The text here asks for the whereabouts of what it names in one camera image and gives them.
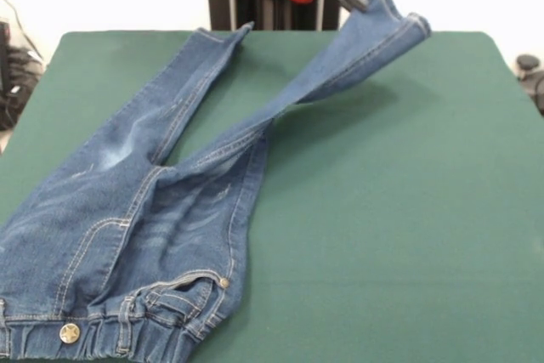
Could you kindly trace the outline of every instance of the blue denim jeans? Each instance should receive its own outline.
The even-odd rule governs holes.
[[[1,228],[0,356],[185,361],[241,302],[275,118],[365,80],[430,35],[424,18],[370,0],[266,106],[166,166],[250,30],[193,33]]]

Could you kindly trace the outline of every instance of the green mat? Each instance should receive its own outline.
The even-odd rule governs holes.
[[[280,92],[332,35],[250,34],[171,161]],[[0,158],[0,223],[187,36],[65,36]],[[244,304],[192,361],[544,361],[543,132],[479,33],[437,33],[290,111],[252,218]]]

